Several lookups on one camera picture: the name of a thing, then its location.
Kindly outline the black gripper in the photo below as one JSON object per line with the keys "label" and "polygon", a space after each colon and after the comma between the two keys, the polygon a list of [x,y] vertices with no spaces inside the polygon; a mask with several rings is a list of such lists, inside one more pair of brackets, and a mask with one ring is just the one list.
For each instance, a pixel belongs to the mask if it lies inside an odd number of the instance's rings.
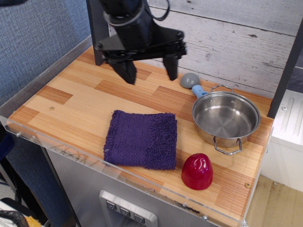
{"label": "black gripper", "polygon": [[149,9],[108,10],[103,16],[116,34],[97,41],[94,47],[126,83],[135,84],[133,61],[155,58],[163,59],[170,80],[178,78],[178,60],[187,53],[182,31],[159,26]]}

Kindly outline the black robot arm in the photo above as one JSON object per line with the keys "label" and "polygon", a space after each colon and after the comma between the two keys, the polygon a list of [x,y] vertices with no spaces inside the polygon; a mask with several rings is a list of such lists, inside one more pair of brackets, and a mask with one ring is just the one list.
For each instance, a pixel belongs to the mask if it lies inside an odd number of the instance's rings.
{"label": "black robot arm", "polygon": [[155,17],[145,0],[102,0],[105,21],[116,34],[98,41],[95,49],[128,84],[136,80],[134,61],[162,58],[170,80],[178,77],[178,60],[186,52],[184,33],[159,26],[169,14]]}

